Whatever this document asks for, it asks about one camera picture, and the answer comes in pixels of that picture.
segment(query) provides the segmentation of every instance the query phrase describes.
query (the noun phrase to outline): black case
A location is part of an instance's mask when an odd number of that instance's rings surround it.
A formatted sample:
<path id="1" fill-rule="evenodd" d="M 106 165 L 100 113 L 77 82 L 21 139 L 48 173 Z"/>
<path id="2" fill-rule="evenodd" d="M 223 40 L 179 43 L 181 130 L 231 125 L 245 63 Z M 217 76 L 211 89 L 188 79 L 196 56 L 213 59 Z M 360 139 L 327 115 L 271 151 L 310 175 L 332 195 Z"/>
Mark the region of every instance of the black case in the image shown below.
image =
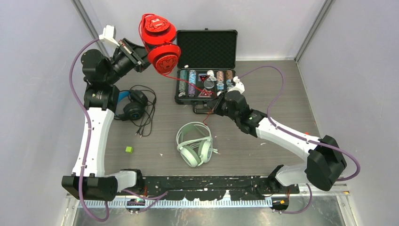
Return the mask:
<path id="1" fill-rule="evenodd" d="M 180 78 L 180 71 L 195 70 L 196 86 L 200 89 L 204 88 L 203 82 L 199 81 L 198 74 L 207 73 L 213 70 L 215 77 L 218 71 L 224 74 L 224 90 L 227 89 L 226 71 L 231 70 L 235 76 L 236 49 L 237 49 L 237 31 L 236 30 L 179 30 L 177 31 L 177 45 L 180 47 L 182 54 L 180 55 L 177 67 L 177 78 Z M 216 84 L 210 91 L 216 93 Z M 179 97 L 179 81 L 176 83 L 175 101 L 180 105 L 192 105 L 194 113 L 208 113 L 209 108 L 206 102 L 212 100 L 212 97 L 198 97 L 201 92 L 196 90 L 194 97 Z"/>

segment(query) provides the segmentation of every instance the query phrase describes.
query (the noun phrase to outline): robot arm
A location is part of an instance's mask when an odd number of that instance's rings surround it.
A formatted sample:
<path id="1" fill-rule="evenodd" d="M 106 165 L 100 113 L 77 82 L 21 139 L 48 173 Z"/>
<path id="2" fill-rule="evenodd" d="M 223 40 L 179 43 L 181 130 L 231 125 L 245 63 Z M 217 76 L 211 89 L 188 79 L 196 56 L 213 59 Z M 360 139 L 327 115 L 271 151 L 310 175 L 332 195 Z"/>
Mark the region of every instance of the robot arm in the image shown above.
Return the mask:
<path id="1" fill-rule="evenodd" d="M 207 103 L 214 113 L 228 116 L 242 132 L 272 141 L 304 160 L 303 164 L 295 166 L 278 166 L 268 176 L 269 188 L 278 191 L 292 184 L 312 183 L 323 191 L 329 191 L 346 168 L 346 161 L 341 153 L 307 141 L 314 140 L 338 147 L 337 142 L 330 136 L 321 139 L 301 133 L 268 118 L 263 112 L 250 109 L 242 95 L 244 85 L 237 77 L 233 81 L 235 87 L 227 93 L 219 93 L 216 99 Z"/>
<path id="2" fill-rule="evenodd" d="M 90 145 L 83 175 L 84 200 L 112 201 L 116 193 L 122 189 L 129 187 L 139 192 L 143 187 L 140 170 L 124 169 L 112 175 L 104 175 L 108 131 L 119 96 L 119 89 L 114 83 L 132 69 L 142 72 L 151 65 L 144 47 L 133 44 L 127 39 L 117 42 L 114 38 L 115 28 L 109 25 L 99 36 L 100 40 L 116 47 L 112 57 L 105 57 L 97 49 L 88 50 L 81 57 L 84 81 L 87 83 L 84 106 L 92 121 Z M 88 137 L 87 123 L 85 121 L 80 152 L 72 175 L 63 176 L 62 179 L 62 186 L 77 199 L 79 199 L 78 181 Z"/>

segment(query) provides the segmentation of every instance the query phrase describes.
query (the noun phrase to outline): gray floor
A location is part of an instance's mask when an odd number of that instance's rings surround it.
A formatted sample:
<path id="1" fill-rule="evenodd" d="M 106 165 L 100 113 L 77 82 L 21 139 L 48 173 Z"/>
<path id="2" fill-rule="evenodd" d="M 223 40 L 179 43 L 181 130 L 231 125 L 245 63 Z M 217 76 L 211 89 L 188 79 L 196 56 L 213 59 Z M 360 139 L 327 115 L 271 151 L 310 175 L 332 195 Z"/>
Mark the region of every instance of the gray floor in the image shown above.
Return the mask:
<path id="1" fill-rule="evenodd" d="M 302 79 L 294 61 L 237 62 L 237 75 L 262 65 L 279 67 L 286 77 L 286 87 L 272 109 L 274 119 L 301 132 L 318 136 Z M 271 100 L 281 87 L 281 77 L 271 68 L 263 68 L 242 79 L 244 95 L 251 108 L 266 112 Z M 214 137 L 214 154 L 210 162 L 190 168 L 176 150 L 176 133 L 191 121 L 203 121 L 191 106 L 174 102 L 176 81 L 157 74 L 152 67 L 144 73 L 131 73 L 121 79 L 119 89 L 141 84 L 154 89 L 158 100 L 152 134 L 135 136 L 137 127 L 130 122 L 113 121 L 105 153 L 106 174 L 120 169 L 140 169 L 144 175 L 267 175 L 277 165 L 292 165 L 302 161 L 293 153 L 259 138 L 246 135 L 227 117 L 211 115 L 207 120 Z M 134 147 L 126 153 L 126 146 Z"/>

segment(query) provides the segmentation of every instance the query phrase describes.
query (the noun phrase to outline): poker chip set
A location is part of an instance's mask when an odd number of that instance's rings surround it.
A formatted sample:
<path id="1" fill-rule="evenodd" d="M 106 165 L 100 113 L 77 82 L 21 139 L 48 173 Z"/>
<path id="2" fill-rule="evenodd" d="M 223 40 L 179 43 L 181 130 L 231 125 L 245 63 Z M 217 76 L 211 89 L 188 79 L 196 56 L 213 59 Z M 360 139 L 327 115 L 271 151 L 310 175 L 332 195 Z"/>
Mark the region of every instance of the poker chip set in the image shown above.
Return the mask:
<path id="1" fill-rule="evenodd" d="M 237 31 L 177 31 L 177 45 L 182 54 L 177 67 L 175 101 L 192 105 L 195 113 L 208 113 L 206 103 L 218 91 L 228 91 L 235 76 Z"/>

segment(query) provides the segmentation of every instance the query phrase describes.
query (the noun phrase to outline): small green block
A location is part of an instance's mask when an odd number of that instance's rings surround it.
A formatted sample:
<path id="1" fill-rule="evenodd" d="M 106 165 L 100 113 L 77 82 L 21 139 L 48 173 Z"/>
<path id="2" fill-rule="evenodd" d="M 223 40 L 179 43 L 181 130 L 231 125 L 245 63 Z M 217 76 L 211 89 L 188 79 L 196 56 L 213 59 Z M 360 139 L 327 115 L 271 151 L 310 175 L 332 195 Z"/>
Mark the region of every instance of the small green block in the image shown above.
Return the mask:
<path id="1" fill-rule="evenodd" d="M 127 153 L 133 153 L 133 148 L 132 148 L 132 147 L 126 147 L 125 152 L 127 152 Z"/>

